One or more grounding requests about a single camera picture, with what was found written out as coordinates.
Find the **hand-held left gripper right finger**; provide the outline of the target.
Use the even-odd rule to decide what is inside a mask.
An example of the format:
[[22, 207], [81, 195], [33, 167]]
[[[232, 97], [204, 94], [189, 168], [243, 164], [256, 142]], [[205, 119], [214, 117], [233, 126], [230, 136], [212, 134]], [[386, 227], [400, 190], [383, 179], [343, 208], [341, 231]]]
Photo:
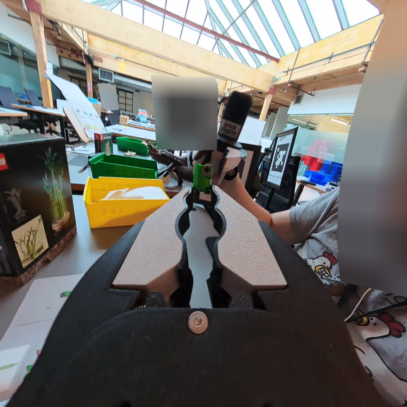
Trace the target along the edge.
[[229, 295], [284, 289], [287, 282], [257, 218], [218, 186], [212, 187], [214, 261]]

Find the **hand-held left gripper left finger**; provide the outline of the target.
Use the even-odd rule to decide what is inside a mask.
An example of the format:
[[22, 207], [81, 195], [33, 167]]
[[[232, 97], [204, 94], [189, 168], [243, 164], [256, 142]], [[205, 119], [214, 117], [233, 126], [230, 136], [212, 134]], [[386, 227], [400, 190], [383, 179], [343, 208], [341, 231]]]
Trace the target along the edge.
[[116, 289], [175, 292], [188, 269], [184, 235], [190, 227], [192, 188], [186, 188], [148, 216], [113, 281]]

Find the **green round brick piece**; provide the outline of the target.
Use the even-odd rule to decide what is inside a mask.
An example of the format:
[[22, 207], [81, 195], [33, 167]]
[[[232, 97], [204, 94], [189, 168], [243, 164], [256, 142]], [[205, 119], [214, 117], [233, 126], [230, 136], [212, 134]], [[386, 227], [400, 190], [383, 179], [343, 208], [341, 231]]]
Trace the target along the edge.
[[213, 169], [210, 164], [195, 164], [192, 187], [194, 191], [209, 194], [212, 190]]

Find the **person's right forearm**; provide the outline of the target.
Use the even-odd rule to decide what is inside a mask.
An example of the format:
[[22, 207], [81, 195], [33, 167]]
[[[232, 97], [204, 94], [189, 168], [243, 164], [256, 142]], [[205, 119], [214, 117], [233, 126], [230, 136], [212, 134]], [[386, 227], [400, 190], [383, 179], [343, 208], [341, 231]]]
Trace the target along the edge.
[[289, 210], [272, 214], [269, 213], [251, 198], [238, 176], [233, 180], [223, 180], [220, 184], [220, 189], [255, 216], [257, 220], [267, 223], [287, 244], [296, 244], [296, 237], [291, 227]]

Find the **grey desk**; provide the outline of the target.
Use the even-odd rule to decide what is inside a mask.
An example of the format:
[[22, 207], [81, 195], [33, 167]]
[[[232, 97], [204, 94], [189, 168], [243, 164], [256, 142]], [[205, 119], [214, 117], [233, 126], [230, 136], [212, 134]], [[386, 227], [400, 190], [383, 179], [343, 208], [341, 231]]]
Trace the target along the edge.
[[[81, 195], [72, 197], [76, 218], [77, 234], [68, 246], [49, 264], [22, 287], [1, 283], [1, 349], [13, 348], [29, 343], [28, 334], [18, 333], [12, 339], [3, 339], [13, 325], [13, 318], [23, 302], [29, 288], [36, 279], [82, 274], [99, 259], [130, 226], [90, 229], [85, 204]], [[206, 280], [212, 269], [212, 258], [206, 246], [207, 237], [218, 236], [212, 219], [202, 205], [194, 205], [190, 212], [190, 228], [184, 238], [187, 243], [189, 267], [193, 275], [193, 289], [190, 305], [192, 308], [212, 308]]]

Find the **wooden-edged office desk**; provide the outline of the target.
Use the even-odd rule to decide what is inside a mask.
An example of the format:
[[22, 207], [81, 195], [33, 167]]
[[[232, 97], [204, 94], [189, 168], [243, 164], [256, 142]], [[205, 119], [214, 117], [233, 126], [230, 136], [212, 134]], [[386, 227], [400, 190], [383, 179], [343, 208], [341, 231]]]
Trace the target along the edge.
[[[38, 122], [38, 130], [40, 134], [46, 134], [49, 132], [50, 134], [58, 134], [60, 136], [65, 136], [65, 131], [66, 131], [66, 126], [65, 126], [65, 119], [66, 115], [61, 112], [58, 109], [52, 109], [52, 108], [45, 108], [45, 107], [39, 107], [39, 106], [28, 106], [28, 105], [19, 105], [19, 104], [11, 104], [11, 107], [13, 109], [7, 109], [4, 107], [1, 107], [0, 109], [0, 116], [1, 119], [5, 118], [26, 118], [28, 117], [28, 113], [30, 116], [33, 114], [37, 115], [39, 117], [39, 122]], [[51, 129], [51, 125], [49, 125], [48, 131], [46, 131], [45, 128], [45, 116], [50, 116], [53, 117], [51, 120], [51, 123], [54, 123], [54, 121], [59, 122], [59, 127], [60, 131], [53, 131]]]

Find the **person's right hand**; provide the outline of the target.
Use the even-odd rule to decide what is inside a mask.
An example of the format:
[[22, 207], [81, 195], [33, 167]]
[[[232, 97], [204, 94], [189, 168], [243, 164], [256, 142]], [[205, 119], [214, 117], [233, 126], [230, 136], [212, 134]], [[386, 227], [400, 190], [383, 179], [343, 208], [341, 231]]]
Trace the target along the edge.
[[223, 153], [217, 150], [199, 150], [196, 152], [193, 165], [210, 164], [212, 166], [212, 185], [220, 186], [221, 184], [221, 162]]

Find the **white whiteboard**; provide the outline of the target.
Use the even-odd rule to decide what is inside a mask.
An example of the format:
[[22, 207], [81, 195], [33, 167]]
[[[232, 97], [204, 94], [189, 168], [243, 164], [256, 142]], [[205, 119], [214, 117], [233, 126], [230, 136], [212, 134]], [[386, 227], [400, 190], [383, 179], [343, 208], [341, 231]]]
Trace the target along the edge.
[[248, 116], [238, 138], [240, 144], [260, 145], [266, 121]]

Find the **yellow plastic bin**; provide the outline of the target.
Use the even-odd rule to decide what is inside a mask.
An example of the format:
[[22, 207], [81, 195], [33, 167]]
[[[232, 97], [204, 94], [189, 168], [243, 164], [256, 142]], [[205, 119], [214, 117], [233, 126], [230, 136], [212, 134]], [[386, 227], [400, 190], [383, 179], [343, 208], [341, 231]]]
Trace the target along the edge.
[[124, 188], [157, 186], [164, 192], [162, 180], [123, 177], [88, 177], [83, 200], [91, 229], [103, 227], [133, 226], [145, 220], [167, 200], [101, 200], [109, 191]]

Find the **black framed marker sign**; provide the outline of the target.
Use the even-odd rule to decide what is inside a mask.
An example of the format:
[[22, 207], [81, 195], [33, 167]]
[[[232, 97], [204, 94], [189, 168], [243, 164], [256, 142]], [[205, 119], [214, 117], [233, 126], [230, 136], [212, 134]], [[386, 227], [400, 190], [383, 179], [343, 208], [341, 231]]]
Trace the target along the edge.
[[239, 142], [241, 149], [241, 162], [238, 165], [239, 177], [246, 191], [256, 198], [260, 190], [259, 166], [261, 164], [261, 146]]
[[293, 146], [299, 127], [278, 133], [275, 136], [275, 144], [269, 162], [269, 170], [265, 184], [273, 189], [279, 190], [282, 186], [283, 176], [287, 170]]

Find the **clear plastic bag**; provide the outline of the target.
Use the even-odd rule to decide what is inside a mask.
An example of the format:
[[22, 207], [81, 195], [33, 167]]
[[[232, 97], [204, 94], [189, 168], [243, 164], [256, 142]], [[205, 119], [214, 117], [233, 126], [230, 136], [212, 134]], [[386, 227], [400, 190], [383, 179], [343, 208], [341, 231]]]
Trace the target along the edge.
[[167, 200], [169, 197], [157, 186], [143, 186], [138, 188], [124, 188], [109, 191], [101, 200]]

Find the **person in grey shirt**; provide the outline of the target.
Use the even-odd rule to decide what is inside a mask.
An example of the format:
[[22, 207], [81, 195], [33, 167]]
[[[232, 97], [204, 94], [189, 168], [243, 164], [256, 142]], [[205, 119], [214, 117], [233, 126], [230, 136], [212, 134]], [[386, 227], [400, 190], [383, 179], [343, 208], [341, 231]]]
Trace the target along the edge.
[[389, 406], [407, 403], [406, 296], [343, 283], [339, 272], [339, 188], [290, 209], [294, 250], [346, 319], [356, 354]]

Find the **green plastic bin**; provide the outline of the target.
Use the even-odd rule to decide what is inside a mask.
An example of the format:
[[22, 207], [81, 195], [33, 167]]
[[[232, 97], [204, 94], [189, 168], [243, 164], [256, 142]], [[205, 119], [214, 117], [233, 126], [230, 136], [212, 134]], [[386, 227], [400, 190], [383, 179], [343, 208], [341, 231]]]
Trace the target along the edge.
[[133, 137], [116, 137], [116, 143], [119, 151], [134, 151], [137, 155], [148, 156], [150, 152], [158, 153], [154, 143], [148, 140], [141, 140]]
[[123, 177], [135, 179], [157, 179], [158, 166], [155, 160], [106, 155], [100, 153], [89, 159], [92, 177]]

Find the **blue storage bins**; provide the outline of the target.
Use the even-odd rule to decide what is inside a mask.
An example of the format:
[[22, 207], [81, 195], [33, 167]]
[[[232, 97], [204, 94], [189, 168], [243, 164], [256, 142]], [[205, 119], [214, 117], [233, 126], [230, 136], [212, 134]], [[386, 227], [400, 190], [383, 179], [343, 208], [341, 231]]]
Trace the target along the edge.
[[311, 183], [324, 186], [329, 183], [337, 184], [341, 179], [342, 170], [342, 163], [325, 160], [323, 163], [314, 163], [303, 176]]

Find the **small dark set box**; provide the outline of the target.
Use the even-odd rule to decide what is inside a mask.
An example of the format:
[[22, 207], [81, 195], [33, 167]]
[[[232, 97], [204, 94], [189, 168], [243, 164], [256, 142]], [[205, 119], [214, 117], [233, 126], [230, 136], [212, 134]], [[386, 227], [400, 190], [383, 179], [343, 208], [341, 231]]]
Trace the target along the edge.
[[108, 131], [94, 132], [94, 148], [95, 154], [112, 155], [114, 153], [112, 133]]

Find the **instruction booklet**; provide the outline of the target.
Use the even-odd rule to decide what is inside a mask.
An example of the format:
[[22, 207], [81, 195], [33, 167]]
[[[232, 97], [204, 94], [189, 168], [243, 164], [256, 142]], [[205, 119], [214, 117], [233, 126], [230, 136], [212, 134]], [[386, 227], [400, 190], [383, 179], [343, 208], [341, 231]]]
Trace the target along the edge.
[[0, 343], [1, 406], [36, 363], [54, 323], [83, 274], [34, 280]]

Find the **black bamboo set box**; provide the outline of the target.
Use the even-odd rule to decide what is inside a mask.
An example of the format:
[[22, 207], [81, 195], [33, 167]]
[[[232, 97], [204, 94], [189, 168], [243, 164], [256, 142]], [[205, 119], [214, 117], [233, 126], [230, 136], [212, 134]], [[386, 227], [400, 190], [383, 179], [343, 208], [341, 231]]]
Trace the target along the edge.
[[65, 140], [41, 134], [1, 136], [1, 284], [25, 285], [76, 232]]

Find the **white poster board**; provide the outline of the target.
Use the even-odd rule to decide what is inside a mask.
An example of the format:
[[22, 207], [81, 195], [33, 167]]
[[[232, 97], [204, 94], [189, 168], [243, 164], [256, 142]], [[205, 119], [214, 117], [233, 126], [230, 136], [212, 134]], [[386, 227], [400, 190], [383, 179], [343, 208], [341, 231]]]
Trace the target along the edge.
[[95, 133], [101, 134], [105, 131], [105, 126], [95, 107], [76, 84], [50, 72], [43, 73], [42, 75], [61, 91], [73, 109], [80, 128], [84, 130], [88, 138], [94, 141]]

